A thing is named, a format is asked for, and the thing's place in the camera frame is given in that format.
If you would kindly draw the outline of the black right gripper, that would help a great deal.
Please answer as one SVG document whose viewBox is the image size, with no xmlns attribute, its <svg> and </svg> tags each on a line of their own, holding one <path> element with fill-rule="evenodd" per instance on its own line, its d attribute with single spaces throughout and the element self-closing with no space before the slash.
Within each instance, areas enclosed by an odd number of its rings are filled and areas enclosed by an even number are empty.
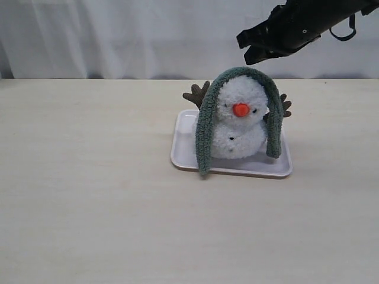
<svg viewBox="0 0 379 284">
<path fill-rule="evenodd" d="M 356 35 L 355 14 L 362 9 L 362 1 L 287 1 L 272 10 L 268 23 L 241 31 L 236 40 L 240 49 L 249 47 L 244 54 L 246 65 L 254 65 L 299 51 L 345 19 L 351 33 L 331 35 L 339 41 L 350 40 Z"/>
</svg>

